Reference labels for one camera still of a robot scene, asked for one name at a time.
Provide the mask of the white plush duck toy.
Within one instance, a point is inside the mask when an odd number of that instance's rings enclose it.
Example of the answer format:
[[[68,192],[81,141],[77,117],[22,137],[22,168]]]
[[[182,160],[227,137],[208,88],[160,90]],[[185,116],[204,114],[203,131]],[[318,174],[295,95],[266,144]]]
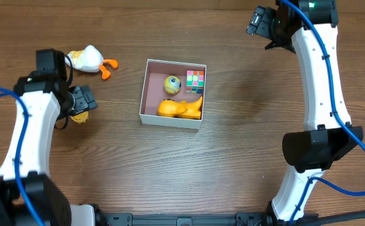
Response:
[[[111,72],[107,70],[106,65],[110,65],[113,69],[117,69],[119,65],[117,60],[104,59],[93,45],[88,45],[83,50],[69,52],[65,55],[65,63],[69,67],[82,72],[101,72],[103,80],[107,80],[111,76]]]

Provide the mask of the colourful puzzle cube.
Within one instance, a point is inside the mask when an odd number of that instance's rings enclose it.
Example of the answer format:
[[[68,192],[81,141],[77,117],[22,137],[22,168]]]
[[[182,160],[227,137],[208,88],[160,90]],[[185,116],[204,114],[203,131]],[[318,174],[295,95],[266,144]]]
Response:
[[[186,72],[186,92],[202,94],[204,91],[204,71],[188,70]]]

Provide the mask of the white box pink interior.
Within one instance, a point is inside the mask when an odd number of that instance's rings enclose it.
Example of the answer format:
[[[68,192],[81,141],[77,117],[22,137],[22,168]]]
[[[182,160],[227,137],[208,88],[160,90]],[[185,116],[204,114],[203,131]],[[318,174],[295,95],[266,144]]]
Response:
[[[178,102],[182,100],[194,102],[200,97],[205,96],[205,92],[200,94],[187,92],[186,79],[188,70],[206,72],[207,67],[203,64],[148,59],[139,111],[143,124],[186,129],[199,129],[201,127],[202,119],[163,117],[157,114],[158,107],[164,99],[170,98]],[[171,75],[177,76],[182,83],[182,87],[177,94],[169,94],[164,88],[165,79]]]

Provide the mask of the orange dinosaur toy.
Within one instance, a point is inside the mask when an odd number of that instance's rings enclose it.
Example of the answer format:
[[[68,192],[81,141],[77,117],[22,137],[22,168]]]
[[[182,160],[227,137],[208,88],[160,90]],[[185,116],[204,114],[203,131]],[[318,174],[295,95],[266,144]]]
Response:
[[[202,97],[195,102],[186,102],[185,100],[176,102],[171,99],[164,99],[157,109],[157,114],[163,117],[200,120],[202,103]]]

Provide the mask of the orange round fan toy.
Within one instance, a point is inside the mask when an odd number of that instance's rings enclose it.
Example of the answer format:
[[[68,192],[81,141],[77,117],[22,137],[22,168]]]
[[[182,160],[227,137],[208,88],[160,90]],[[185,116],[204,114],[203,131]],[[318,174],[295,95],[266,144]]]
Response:
[[[88,112],[82,112],[81,114],[75,115],[75,116],[71,116],[71,119],[76,122],[76,123],[85,123],[89,118],[89,113]]]

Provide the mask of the yellow ball with grey eye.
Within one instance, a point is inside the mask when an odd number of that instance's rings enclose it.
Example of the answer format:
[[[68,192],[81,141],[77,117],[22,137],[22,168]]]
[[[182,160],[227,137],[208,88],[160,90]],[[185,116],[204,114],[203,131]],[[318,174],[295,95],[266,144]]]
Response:
[[[181,81],[175,75],[168,76],[164,81],[164,89],[167,93],[175,95],[181,89]]]

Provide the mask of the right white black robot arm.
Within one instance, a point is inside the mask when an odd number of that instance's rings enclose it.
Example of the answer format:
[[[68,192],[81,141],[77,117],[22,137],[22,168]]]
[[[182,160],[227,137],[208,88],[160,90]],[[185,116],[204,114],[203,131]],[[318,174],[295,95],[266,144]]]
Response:
[[[295,53],[304,93],[304,130],[283,136],[288,164],[263,225],[311,222],[304,208],[315,184],[332,164],[360,145],[362,127],[347,111],[337,62],[338,12],[335,1],[277,1],[278,9],[258,6],[246,32],[270,43],[266,49]]]

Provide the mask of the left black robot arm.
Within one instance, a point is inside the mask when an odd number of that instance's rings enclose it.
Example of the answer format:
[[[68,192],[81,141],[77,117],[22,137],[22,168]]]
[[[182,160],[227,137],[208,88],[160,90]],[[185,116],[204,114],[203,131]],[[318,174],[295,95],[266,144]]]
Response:
[[[16,100],[11,144],[0,167],[0,225],[106,225],[95,205],[72,205],[50,178],[51,140],[58,120],[97,108],[89,86],[73,86],[71,58],[36,52],[36,70],[0,97]]]

